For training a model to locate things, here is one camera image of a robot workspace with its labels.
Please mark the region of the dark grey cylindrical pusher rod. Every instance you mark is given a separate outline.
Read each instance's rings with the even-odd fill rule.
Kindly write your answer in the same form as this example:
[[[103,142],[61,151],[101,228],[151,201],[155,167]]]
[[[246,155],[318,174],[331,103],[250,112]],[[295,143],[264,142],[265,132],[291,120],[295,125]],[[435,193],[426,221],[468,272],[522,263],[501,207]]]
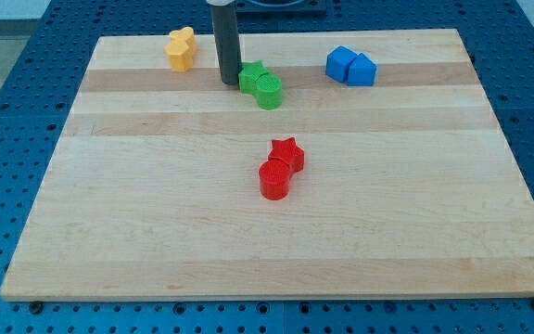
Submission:
[[[222,82],[238,85],[242,60],[235,0],[209,0],[209,6]]]

